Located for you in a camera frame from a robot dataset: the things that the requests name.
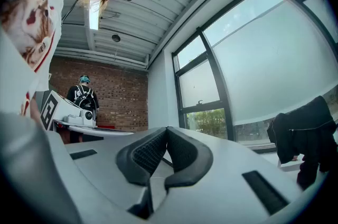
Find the corrugated metal ceiling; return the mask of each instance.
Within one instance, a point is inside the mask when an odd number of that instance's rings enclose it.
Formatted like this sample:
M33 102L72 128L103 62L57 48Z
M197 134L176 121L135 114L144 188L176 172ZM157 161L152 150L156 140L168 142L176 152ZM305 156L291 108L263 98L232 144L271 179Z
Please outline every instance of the corrugated metal ceiling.
M64 0L64 16L75 0ZM86 9L76 6L62 25L62 37L55 55L67 55L64 48L91 50L117 55L130 60L147 63L161 38L191 0L110 0L102 14L98 31L89 31L86 25ZM120 42L111 39L118 34ZM102 62L127 66L120 60L102 57Z

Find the black slot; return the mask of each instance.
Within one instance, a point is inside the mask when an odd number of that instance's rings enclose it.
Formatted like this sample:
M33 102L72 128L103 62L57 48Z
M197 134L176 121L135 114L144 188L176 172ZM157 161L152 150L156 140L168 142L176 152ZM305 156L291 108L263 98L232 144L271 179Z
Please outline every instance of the black slot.
M82 151L82 152L72 153L72 154L70 154L70 157L73 160L76 160L76 159L84 158L84 157L94 155L94 154L97 154L97 152L93 149L90 149L90 150L85 150L85 151Z
M92 135L87 135L84 134L82 136L82 142L94 142L94 141L101 141L103 140L103 137L98 137L98 136L92 136Z
M257 171L243 173L242 176L270 214L288 205L288 202Z

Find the man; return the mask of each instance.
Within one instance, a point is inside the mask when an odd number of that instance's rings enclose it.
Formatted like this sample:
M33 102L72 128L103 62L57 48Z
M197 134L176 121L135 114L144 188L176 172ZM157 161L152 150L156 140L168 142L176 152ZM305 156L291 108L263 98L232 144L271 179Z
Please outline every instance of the man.
M94 111L95 107L91 105L92 102L86 102L86 106L83 105L83 99L90 100L91 98L94 99L94 102L96 104L96 111L99 110L99 102L97 100L96 93L88 87L90 84L89 76L81 76L80 77L80 83L78 86L72 86L70 87L67 99L78 105L79 107L83 109L88 109L90 111ZM96 120L96 114L93 114L93 119ZM82 142L82 134L74 131L70 131L70 142L71 143L77 143Z
M78 86L75 85L70 87L67 99L76 104L77 102L80 102L79 98L81 97L93 97L96 104L96 110L99 111L99 102L97 100L96 93L88 87L90 84L89 76L81 76L79 81L80 83Z

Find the ceiling light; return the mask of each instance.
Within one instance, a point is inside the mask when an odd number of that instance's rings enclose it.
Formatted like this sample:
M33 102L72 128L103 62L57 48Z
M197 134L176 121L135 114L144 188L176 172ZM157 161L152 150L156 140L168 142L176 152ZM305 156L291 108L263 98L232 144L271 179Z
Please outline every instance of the ceiling light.
M113 39L113 41L115 41L115 42L119 42L119 41L121 41L121 38L120 38L120 36L118 36L117 34L113 34L112 36L111 36L111 38Z
M99 29L100 0L89 0L89 27L92 30Z

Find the person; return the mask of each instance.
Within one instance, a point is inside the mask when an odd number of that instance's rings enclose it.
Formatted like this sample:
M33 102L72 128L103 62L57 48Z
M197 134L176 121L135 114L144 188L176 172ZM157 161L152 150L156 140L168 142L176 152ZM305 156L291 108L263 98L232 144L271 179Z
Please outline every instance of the person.
M93 98L95 102L95 107L90 105L89 110L93 112L93 119L96 119L96 113L94 112L99 110L99 102L97 100L96 93L89 88L90 78L89 76L80 76L79 85L75 85L69 88L67 93L67 99L73 103L79 105L81 108L88 109L87 107L82 107L79 103L81 98ZM83 142L83 134L75 131L69 131L67 129L58 129L59 134L61 135L63 142L65 143L78 143Z
M107 2L100 0L100 12ZM0 68L10 69L3 71L2 80L12 86L1 86L0 111L29 116L39 123L35 92L49 89L49 65L61 37L62 8L63 0L3 3ZM19 81L25 86L17 86Z
M79 97L87 94L85 97L87 98L93 97L95 104L96 104L96 111L99 111L100 107L99 107L99 102L97 100L96 93L92 89L89 88L89 84L90 84L89 76L81 76L79 79L79 85L70 87L66 98L76 104Z

